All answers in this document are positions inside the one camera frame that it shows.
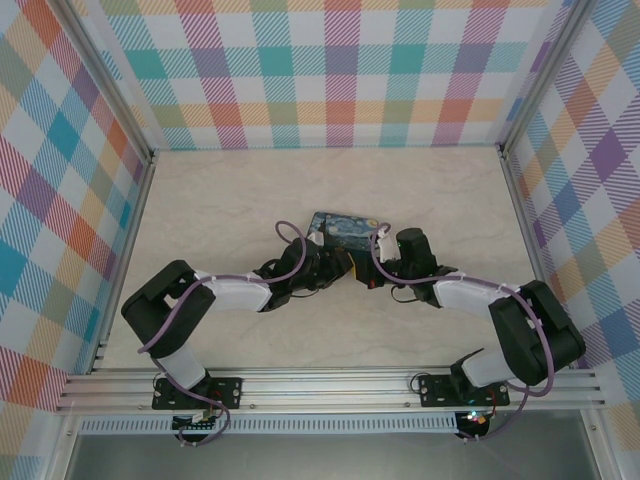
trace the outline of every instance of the purple cable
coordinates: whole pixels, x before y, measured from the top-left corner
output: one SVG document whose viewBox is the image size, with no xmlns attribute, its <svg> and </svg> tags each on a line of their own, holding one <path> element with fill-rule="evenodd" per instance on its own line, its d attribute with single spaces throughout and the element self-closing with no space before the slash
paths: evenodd
<svg viewBox="0 0 640 480">
<path fill-rule="evenodd" d="M 534 313 L 534 311 L 532 310 L 532 308 L 529 306 L 529 304 L 527 303 L 527 301 L 522 298 L 521 295 L 518 294 L 518 292 L 510 289 L 509 287 L 505 286 L 505 285 L 499 285 L 497 283 L 494 282 L 490 282 L 488 280 L 483 280 L 481 278 L 474 278 L 474 277 L 468 277 L 466 275 L 447 275 L 447 276 L 439 276 L 439 277 L 425 277 L 425 278 L 417 278 L 414 280 L 407 280 L 407 279 L 402 279 L 402 278 L 398 278 L 398 277 L 394 277 L 393 275 L 391 275 L 390 273 L 388 273 L 387 271 L 385 271 L 384 268 L 382 268 L 382 265 L 380 264 L 380 261 L 378 260 L 378 258 L 376 257 L 376 244 L 375 244 L 375 237 L 378 235 L 378 233 L 380 232 L 381 229 L 385 228 L 385 233 L 387 233 L 390 229 L 391 229 L 391 225 L 389 225 L 388 223 L 381 223 L 380 226 L 378 226 L 377 230 L 375 231 L 375 233 L 373 234 L 372 237 L 372 241 L 371 241 L 371 258 L 373 259 L 373 263 L 375 264 L 376 268 L 380 271 L 380 273 L 387 279 L 391 280 L 392 282 L 395 283 L 399 283 L 402 285 L 417 285 L 420 283 L 427 283 L 427 282 L 439 282 L 441 280 L 459 280 L 462 282 L 470 282 L 470 283 L 475 283 L 476 285 L 482 285 L 484 287 L 489 287 L 489 288 L 496 288 L 500 291 L 505 292 L 506 294 L 512 296 L 524 309 L 525 313 L 527 314 L 527 316 L 531 319 L 531 321 L 533 322 L 533 325 L 536 329 L 536 333 L 538 334 L 538 336 L 540 337 L 540 343 L 542 344 L 542 350 L 544 351 L 544 356 L 545 356 L 545 360 L 547 361 L 547 384 L 544 386 L 544 388 L 540 391 L 535 391 L 532 392 L 529 387 L 525 387 L 525 388 L 521 388 L 518 387 L 516 385 L 512 385 L 510 383 L 508 383 L 509 387 L 517 392 L 521 392 L 521 393 L 527 393 L 528 395 L 532 396 L 532 397 L 543 397 L 546 394 L 548 394 L 551 389 L 553 388 L 553 382 L 555 379 L 555 369 L 553 366 L 553 356 L 551 355 L 551 348 L 549 347 L 549 341 L 547 340 L 547 336 L 544 333 L 544 330 L 542 328 L 542 323 L 540 322 L 540 320 L 538 319 L 538 317 L 536 316 L 536 314 Z"/>
<path fill-rule="evenodd" d="M 153 363 L 156 364 L 156 367 L 158 367 L 158 369 L 164 373 L 165 377 L 167 377 L 167 380 L 169 380 L 169 383 L 171 383 L 171 385 L 173 385 L 174 387 L 176 387 L 178 390 L 180 390 L 182 393 L 184 393 L 185 395 L 188 395 L 192 398 L 195 398 L 196 400 L 200 400 L 201 402 L 206 402 L 209 405 L 212 405 L 216 408 L 219 408 L 220 410 L 222 410 L 226 415 L 227 418 L 224 422 L 224 425 L 222 426 L 222 428 L 220 430 L 218 430 L 215 433 L 210 433 L 209 435 L 207 435 L 203 440 L 199 441 L 199 442 L 187 442 L 184 437 L 182 436 L 182 432 L 184 431 L 184 429 L 186 427 L 182 427 L 178 430 L 178 438 L 180 439 L 180 441 L 182 442 L 182 445 L 187 445 L 189 447 L 200 447 L 202 445 L 206 445 L 207 443 L 211 443 L 213 442 L 216 438 L 220 437 L 220 435 L 222 435 L 222 433 L 229 428 L 229 425 L 231 424 L 231 412 L 229 412 L 229 409 L 227 407 L 224 406 L 224 404 L 220 403 L 220 402 L 216 402 L 215 400 L 211 399 L 211 398 L 207 398 L 207 397 L 203 397 L 202 395 L 198 395 L 197 393 L 193 393 L 190 392 L 189 390 L 187 390 L 186 388 L 184 388 L 182 385 L 180 385 L 178 382 L 175 381 L 175 379 L 169 375 L 167 373 L 167 371 L 164 369 L 164 367 L 162 366 L 162 364 L 160 362 L 158 362 L 155 358 L 152 358 L 151 361 Z"/>
<path fill-rule="evenodd" d="M 302 255 L 300 256 L 300 260 L 298 261 L 298 264 L 293 268 L 293 270 L 291 270 L 289 273 L 282 275 L 280 277 L 267 278 L 267 279 L 251 278 L 243 275 L 217 275 L 215 278 L 217 280 L 242 280 L 249 283 L 262 283 L 262 284 L 268 285 L 270 283 L 276 283 L 276 282 L 281 282 L 283 280 L 287 280 L 293 277 L 296 273 L 298 273 L 298 271 L 302 268 L 302 265 L 304 264 L 304 261 L 307 255 L 307 242 L 305 242 L 304 235 L 302 234 L 300 229 L 296 227 L 293 223 L 287 222 L 286 220 L 279 220 L 278 222 L 276 222 L 276 225 L 275 225 L 276 233 L 280 236 L 280 238 L 284 239 L 286 242 L 291 243 L 280 232 L 281 225 L 286 225 L 287 227 L 290 227 L 291 229 L 293 229 L 293 231 L 296 232 L 296 234 L 298 235 L 298 238 L 300 238 L 302 243 Z M 200 285 L 208 282 L 212 278 L 213 277 L 211 276 L 203 277 L 197 280 L 196 282 L 192 283 L 191 285 L 189 285 L 189 288 L 187 288 L 184 291 L 184 293 L 180 296 L 180 298 L 176 302 L 175 306 L 169 312 L 169 315 L 167 316 L 167 319 L 162 324 L 162 327 L 160 327 L 160 329 L 156 332 L 156 334 L 153 336 L 151 340 L 149 340 L 147 343 L 145 343 L 142 347 L 138 349 L 138 353 L 144 353 L 149 351 L 151 347 L 153 347 L 156 343 L 160 341 L 160 339 L 163 337 L 163 335 L 167 332 L 167 330 L 173 323 L 173 320 L 176 318 L 176 315 L 182 308 L 182 305 L 184 304 L 184 302 L 187 300 L 187 298 L 189 298 L 189 295 L 191 295 L 191 293 Z"/>
</svg>

